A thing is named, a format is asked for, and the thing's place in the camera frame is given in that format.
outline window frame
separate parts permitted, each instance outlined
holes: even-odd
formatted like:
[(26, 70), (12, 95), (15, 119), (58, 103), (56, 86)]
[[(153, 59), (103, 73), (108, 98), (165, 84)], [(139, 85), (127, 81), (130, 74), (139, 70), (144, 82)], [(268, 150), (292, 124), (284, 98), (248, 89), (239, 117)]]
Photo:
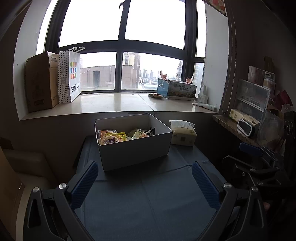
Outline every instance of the window frame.
[(196, 0), (185, 0), (185, 39), (184, 49), (178, 49), (168, 45), (125, 39), (126, 24), (131, 0), (124, 0), (118, 40), (103, 40), (84, 43), (75, 43), (59, 47), (61, 31), (71, 0), (58, 0), (49, 22), (44, 44), (44, 51), (59, 53), (74, 46), (84, 46), (81, 54), (98, 52), (116, 52), (115, 87), (114, 90), (82, 91), (81, 93), (100, 92), (156, 92), (151, 90), (121, 89), (122, 62), (124, 52), (147, 53), (175, 58), (183, 61), (181, 79), (192, 76), (195, 63), (204, 63), (205, 58), (196, 58), (197, 45), (197, 4)]

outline shopping bag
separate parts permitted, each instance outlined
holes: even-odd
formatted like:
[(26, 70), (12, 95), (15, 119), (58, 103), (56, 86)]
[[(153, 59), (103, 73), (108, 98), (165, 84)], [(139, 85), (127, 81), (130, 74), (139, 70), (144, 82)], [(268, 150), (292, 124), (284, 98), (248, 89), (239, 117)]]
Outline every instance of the shopping bag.
[(58, 92), (59, 103), (72, 102), (80, 94), (80, 50), (73, 47), (59, 52)]

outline floral curtain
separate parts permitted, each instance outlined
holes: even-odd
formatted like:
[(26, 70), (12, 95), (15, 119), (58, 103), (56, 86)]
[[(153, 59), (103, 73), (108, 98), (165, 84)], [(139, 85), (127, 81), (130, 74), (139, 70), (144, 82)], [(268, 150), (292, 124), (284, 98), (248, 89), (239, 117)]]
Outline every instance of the floral curtain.
[(224, 0), (203, 0), (207, 4), (213, 6), (215, 9), (217, 9), (220, 13), (226, 16), (225, 11), (225, 5)]

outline dark tablecloth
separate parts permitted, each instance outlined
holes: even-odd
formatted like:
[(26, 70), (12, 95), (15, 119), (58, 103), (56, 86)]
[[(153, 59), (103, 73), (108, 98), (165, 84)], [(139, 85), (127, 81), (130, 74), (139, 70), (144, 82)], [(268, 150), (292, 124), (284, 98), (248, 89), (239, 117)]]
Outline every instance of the dark tablecloth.
[(171, 145), (165, 157), (104, 172), (96, 138), (87, 137), (77, 172), (88, 161), (98, 163), (99, 174), (75, 212), (96, 241), (196, 240), (216, 210), (195, 182), (192, 163), (202, 163), (226, 182), (195, 146)]

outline window latch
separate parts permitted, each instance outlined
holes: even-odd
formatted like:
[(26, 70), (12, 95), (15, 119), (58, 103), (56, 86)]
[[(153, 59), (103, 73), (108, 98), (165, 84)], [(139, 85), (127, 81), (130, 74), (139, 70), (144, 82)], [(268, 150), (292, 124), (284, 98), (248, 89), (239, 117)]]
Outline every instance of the window latch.
[(123, 6), (124, 2), (122, 2), (121, 4), (119, 4), (119, 9), (120, 9), (120, 6)]

